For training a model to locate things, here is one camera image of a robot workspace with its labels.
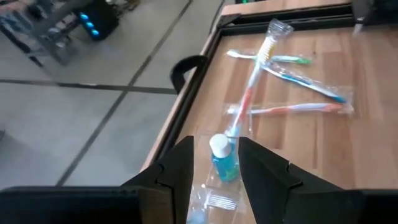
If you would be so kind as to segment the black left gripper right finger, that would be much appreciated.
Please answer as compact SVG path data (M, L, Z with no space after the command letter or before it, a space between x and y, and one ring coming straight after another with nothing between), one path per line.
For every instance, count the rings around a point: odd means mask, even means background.
M238 156L256 223L321 223L315 194L341 190L247 137L239 138Z

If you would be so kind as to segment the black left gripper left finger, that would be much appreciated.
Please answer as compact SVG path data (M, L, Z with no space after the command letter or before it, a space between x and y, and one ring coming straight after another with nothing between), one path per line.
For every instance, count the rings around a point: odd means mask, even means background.
M132 199L122 223L185 223L193 182L194 137L186 136L162 158L122 184Z

